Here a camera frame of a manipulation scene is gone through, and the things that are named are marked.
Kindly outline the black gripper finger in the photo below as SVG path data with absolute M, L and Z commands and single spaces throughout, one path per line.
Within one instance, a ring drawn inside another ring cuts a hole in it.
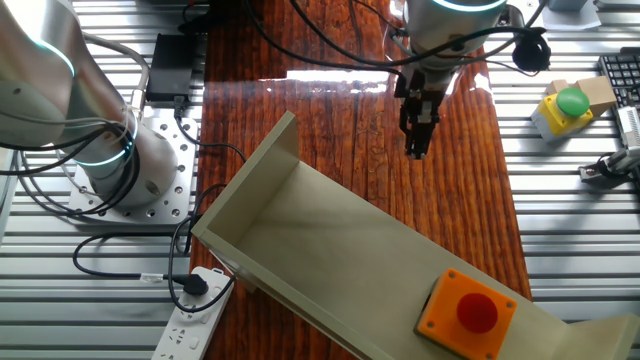
M 400 109 L 400 129 L 406 137 L 405 150 L 406 154 L 412 159 L 419 158 L 414 134 L 414 126 L 418 121 L 419 110 L 420 102 L 412 98 L 406 98 Z
M 422 103 L 422 112 L 419 117 L 419 158 L 424 159 L 433 136 L 436 125 L 440 121 L 439 102 L 426 101 Z

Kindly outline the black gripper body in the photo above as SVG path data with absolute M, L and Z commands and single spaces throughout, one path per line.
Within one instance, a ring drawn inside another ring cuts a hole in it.
M 394 90 L 394 97 L 402 101 L 400 124 L 437 123 L 439 108 L 452 78 L 452 69 L 404 67 Z

